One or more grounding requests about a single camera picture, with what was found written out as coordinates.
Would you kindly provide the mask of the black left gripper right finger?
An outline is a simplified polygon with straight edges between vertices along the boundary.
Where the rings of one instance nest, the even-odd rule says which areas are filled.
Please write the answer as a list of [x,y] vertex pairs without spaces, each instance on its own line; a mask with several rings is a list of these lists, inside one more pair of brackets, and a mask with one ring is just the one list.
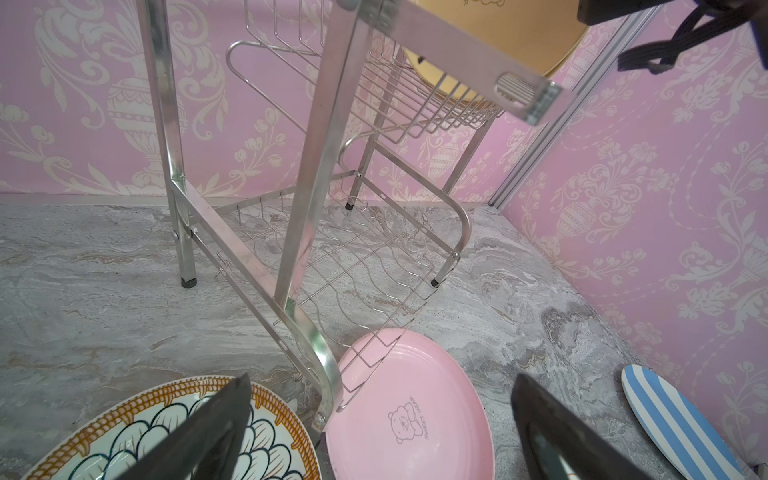
[[531,376],[514,382],[511,408],[531,479],[647,479]]

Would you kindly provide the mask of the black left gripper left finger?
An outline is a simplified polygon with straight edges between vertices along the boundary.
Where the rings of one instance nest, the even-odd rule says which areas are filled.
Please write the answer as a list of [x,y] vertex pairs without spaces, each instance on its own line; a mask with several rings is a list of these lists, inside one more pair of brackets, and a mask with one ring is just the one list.
[[123,479],[230,479],[233,476],[247,420],[251,381],[233,378]]

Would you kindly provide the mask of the pink bear plate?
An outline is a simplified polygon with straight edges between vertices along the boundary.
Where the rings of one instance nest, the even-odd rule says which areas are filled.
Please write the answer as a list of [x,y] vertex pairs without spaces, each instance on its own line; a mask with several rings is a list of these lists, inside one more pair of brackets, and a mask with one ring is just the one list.
[[338,479],[492,479],[489,422],[472,382],[437,343],[386,328],[349,346],[343,400],[325,429]]

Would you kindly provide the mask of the yellow bear plate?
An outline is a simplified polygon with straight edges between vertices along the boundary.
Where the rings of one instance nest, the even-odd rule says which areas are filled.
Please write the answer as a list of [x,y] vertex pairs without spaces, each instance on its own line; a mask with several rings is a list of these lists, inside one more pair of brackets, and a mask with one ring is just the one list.
[[425,0],[443,21],[550,76],[579,45],[587,26],[575,0]]

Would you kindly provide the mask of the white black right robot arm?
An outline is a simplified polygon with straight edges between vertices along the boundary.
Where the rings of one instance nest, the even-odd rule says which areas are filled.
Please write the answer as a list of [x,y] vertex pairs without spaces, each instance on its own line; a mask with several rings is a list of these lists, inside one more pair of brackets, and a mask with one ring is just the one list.
[[[577,19],[594,26],[659,6],[659,1],[580,0]],[[669,40],[655,41],[623,51],[620,71],[647,70],[653,75],[675,66],[681,53],[745,24],[751,28],[763,66],[767,65],[767,3],[761,0],[698,1]]]

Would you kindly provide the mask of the stainless steel dish rack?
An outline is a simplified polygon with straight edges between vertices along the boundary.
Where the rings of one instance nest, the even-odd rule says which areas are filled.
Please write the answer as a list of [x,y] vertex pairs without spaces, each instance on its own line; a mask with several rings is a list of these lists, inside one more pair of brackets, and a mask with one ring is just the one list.
[[[320,295],[340,284],[355,284],[356,270],[383,272],[388,287],[379,296],[392,311],[370,308],[352,318],[364,337],[351,361],[367,376],[381,358],[372,345],[388,328],[405,329],[416,314],[412,299],[425,303],[458,264],[470,235],[469,217],[451,190],[465,170],[464,153],[443,186],[437,186],[391,150],[406,137],[470,126],[483,133],[493,119],[509,113],[531,126],[552,121],[573,103],[574,94],[539,75],[466,29],[412,1],[329,1],[321,6],[316,45],[276,41],[277,57],[295,55],[317,72],[282,256],[269,269],[187,180],[171,48],[168,7],[163,1],[137,3],[141,38],[155,113],[166,193],[175,224],[182,284],[196,284],[193,259],[206,232],[220,248],[212,263],[241,292],[250,285],[291,333],[280,347],[320,393],[313,435],[324,433],[364,387],[333,354],[335,339],[307,311]],[[453,209],[461,234],[455,245],[415,221],[415,235],[445,259],[434,266],[416,256],[395,235],[374,226],[362,213],[360,192],[374,190],[367,168],[374,154],[425,187]]]

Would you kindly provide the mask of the brown rim petal pattern plate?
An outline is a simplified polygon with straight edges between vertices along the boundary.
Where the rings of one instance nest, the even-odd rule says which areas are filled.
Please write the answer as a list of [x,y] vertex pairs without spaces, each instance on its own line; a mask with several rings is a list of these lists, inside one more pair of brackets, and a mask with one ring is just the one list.
[[[115,479],[230,382],[182,378],[145,390],[96,417],[54,448],[26,479]],[[320,479],[314,444],[288,404],[253,382],[234,479]]]

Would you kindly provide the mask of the right blue striped plate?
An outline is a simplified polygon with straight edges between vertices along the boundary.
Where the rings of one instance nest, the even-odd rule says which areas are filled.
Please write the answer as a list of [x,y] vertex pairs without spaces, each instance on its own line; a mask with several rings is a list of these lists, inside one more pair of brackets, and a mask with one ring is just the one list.
[[686,479],[742,479],[736,457],[714,427],[674,386],[652,370],[627,365],[625,398],[643,430]]

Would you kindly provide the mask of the right aluminium corner post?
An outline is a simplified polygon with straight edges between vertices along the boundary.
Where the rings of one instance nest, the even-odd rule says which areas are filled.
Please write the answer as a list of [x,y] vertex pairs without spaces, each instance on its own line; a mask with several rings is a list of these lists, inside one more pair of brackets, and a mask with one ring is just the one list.
[[532,144],[525,150],[524,155],[489,200],[490,207],[502,210],[510,202],[578,110],[586,105],[594,89],[614,66],[619,53],[635,41],[658,10],[659,6],[654,6],[643,12],[630,14],[618,25],[613,36],[575,83],[572,89],[575,97],[571,104],[556,120],[548,122],[539,130]]

